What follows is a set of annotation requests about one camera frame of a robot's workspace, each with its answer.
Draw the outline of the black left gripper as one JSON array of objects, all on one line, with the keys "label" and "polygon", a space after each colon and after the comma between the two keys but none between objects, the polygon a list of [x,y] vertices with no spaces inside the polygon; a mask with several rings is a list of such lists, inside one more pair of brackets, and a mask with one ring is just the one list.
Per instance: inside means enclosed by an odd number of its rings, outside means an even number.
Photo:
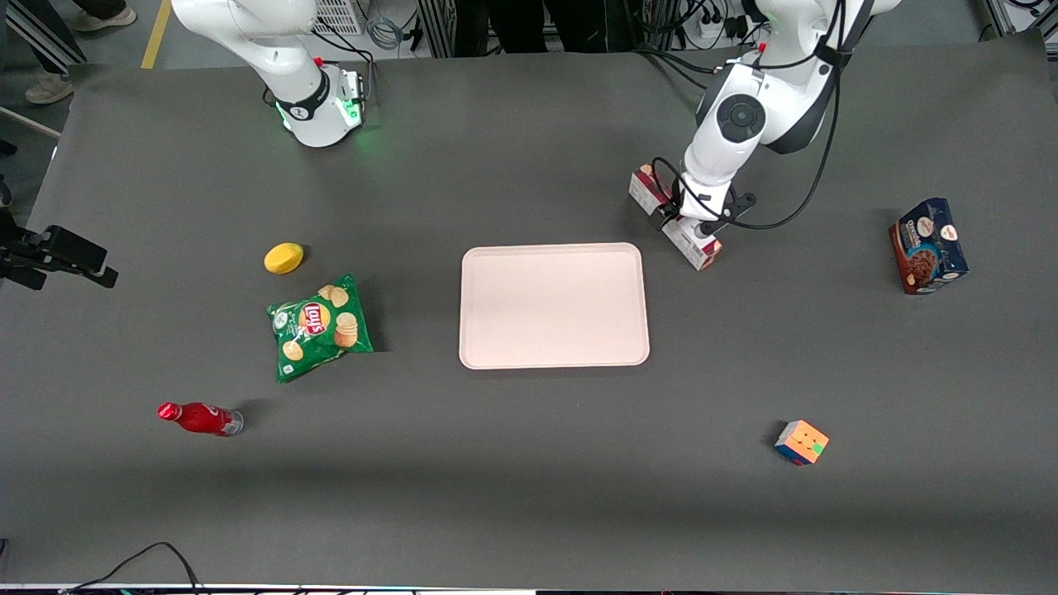
[{"label": "black left gripper", "polygon": [[673,196],[664,195],[658,206],[650,214],[650,226],[657,232],[670,235],[679,232],[703,244],[717,240],[717,234],[728,226],[728,222],[685,217],[680,211],[683,202],[683,192],[676,192]]}]

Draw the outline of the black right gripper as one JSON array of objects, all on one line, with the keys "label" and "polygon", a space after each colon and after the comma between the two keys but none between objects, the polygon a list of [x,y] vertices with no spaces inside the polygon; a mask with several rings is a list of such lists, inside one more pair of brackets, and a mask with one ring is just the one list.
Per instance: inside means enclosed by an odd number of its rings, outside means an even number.
[{"label": "black right gripper", "polygon": [[108,251],[62,226],[37,233],[17,226],[10,211],[1,211],[1,278],[39,291],[45,272],[63,272],[116,287],[118,273],[107,266]]}]

